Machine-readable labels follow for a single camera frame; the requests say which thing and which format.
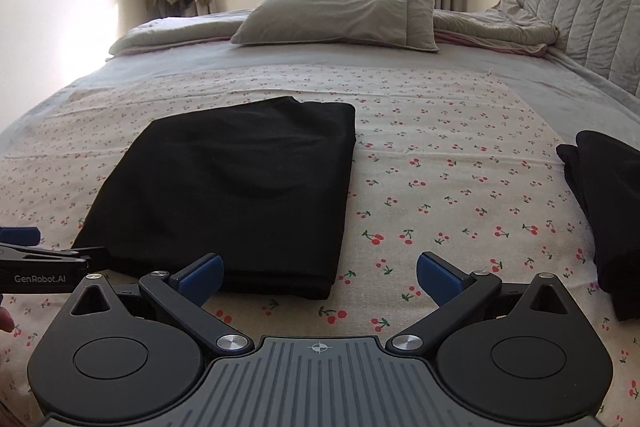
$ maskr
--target black fabric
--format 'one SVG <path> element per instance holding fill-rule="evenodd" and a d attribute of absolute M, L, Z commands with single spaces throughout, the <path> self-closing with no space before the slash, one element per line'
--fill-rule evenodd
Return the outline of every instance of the black fabric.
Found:
<path fill-rule="evenodd" d="M 141 277 L 222 256 L 222 291 L 326 299 L 355 145 L 346 103 L 273 98 L 170 116 L 132 143 L 74 243 Z"/>
<path fill-rule="evenodd" d="M 640 151 L 595 131 L 556 148 L 595 242 L 598 285 L 618 320 L 640 318 Z"/>

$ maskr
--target bed sheet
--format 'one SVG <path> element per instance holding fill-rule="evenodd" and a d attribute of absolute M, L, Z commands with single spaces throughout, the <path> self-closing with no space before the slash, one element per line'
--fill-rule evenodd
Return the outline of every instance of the bed sheet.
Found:
<path fill-rule="evenodd" d="M 113 60 L 60 93 L 48 110 L 34 112 L 21 136 L 15 135 L 20 145 L 2 160 L 2 223 L 35 223 L 44 232 L 44 247 L 68 247 L 101 181 L 152 118 L 283 94 L 353 103 L 358 144 L 332 297 L 318 303 L 219 295 L 207 310 L 254 338 L 377 333 L 384 341 L 434 309 L 415 281 L 422 250 L 466 271 L 491 269 L 508 282 L 551 271 L 569 287 L 612 354 L 615 380 L 601 421 L 633 421 L 640 403 L 640 327 L 637 321 L 617 324 L 597 288 L 591 233 L 554 153 L 563 137 L 545 122 L 556 122 L 568 137 L 572 125 L 585 128 L 570 119 L 575 102 L 581 112 L 594 110 L 580 113 L 582 123 L 633 142 L 638 134 L 628 129 L 637 124 L 631 111 L 576 74 L 535 58 L 518 57 L 498 70 L 498 57 L 491 56 L 496 54 L 471 50 L 479 54 L 473 69 L 451 57 L 439 69 L 419 54 L 402 52 L 383 57 L 396 63 L 375 67 L 388 50 L 278 46 L 272 54 L 244 49 L 238 57 L 238 49 L 217 46 L 193 54 L 191 73 L 176 72 L 185 65 L 172 60 L 172 50 L 156 57 L 155 69 L 131 62 L 129 74 L 126 64 Z M 204 49 L 219 55 L 212 58 Z M 244 67 L 233 66 L 235 60 Z M 421 66 L 412 67 L 412 60 Z M 305 65 L 311 61 L 315 66 Z M 335 65 L 340 61 L 361 63 Z M 546 76 L 540 78 L 542 71 Z M 549 87 L 555 82 L 561 86 Z M 511 84 L 540 109 L 506 87 Z M 604 102 L 598 103 L 601 96 Z M 548 116 L 540 118 L 545 111 Z M 599 126 L 601 121 L 608 127 Z M 128 280 L 113 274 L 111 279 Z M 5 296 L 17 326 L 2 346 L 0 397 L 26 425 L 40 417 L 24 378 L 26 362 L 64 298 Z"/>
<path fill-rule="evenodd" d="M 149 54 L 118 57 L 40 103 L 0 132 L 0 155 L 79 87 L 126 85 L 150 76 L 262 65 L 309 64 L 377 68 L 443 68 L 493 71 L 567 143 L 586 129 L 599 130 L 640 148 L 640 100 L 560 52 L 545 58 L 499 54 L 453 44 L 437 54 L 357 46 L 295 44 L 235 46 L 208 42 Z"/>

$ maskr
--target cherry print sheet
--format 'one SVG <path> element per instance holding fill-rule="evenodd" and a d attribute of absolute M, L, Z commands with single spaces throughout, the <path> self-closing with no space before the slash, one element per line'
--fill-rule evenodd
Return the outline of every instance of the cherry print sheet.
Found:
<path fill-rule="evenodd" d="M 282 95 L 356 107 L 339 275 L 327 301 L 216 295 L 210 313 L 256 341 L 378 334 L 384 343 L 436 308 L 415 278 L 421 251 L 506 282 L 553 272 L 614 362 L 600 420 L 637 424 L 640 325 L 617 323 L 598 288 L 591 232 L 554 151 L 561 139 L 494 74 L 258 66 L 77 89 L 2 159 L 0 221 L 36 225 L 43 247 L 68 248 L 102 181 L 153 119 Z M 0 399 L 25 425 L 41 418 L 26 364 L 64 300 L 5 295 L 17 324 L 0 346 Z"/>

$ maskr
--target black clamp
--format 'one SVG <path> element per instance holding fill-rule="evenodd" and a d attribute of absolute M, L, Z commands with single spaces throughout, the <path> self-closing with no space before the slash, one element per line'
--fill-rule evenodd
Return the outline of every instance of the black clamp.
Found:
<path fill-rule="evenodd" d="M 214 254 L 131 285 L 85 274 L 28 365 L 44 427 L 599 425 L 612 362 L 553 274 L 502 283 L 424 252 L 418 283 L 440 308 L 385 347 L 376 336 L 254 346 L 201 308 L 222 278 Z"/>
<path fill-rule="evenodd" d="M 71 293 L 89 270 L 107 268 L 106 248 L 50 251 L 39 243 L 36 227 L 0 227 L 1 292 Z"/>

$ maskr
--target blue clamp pad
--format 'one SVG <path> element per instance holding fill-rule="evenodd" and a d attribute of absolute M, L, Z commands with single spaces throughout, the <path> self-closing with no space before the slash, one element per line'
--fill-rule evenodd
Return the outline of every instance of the blue clamp pad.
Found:
<path fill-rule="evenodd" d="M 209 253 L 169 277 L 169 286 L 196 306 L 202 306 L 220 289 L 224 275 L 222 257 Z"/>
<path fill-rule="evenodd" d="M 472 282 L 468 274 L 433 252 L 422 252 L 415 267 L 420 287 L 438 306 L 443 306 Z"/>
<path fill-rule="evenodd" d="M 0 243 L 36 247 L 40 243 L 40 230 L 36 227 L 0 227 Z"/>

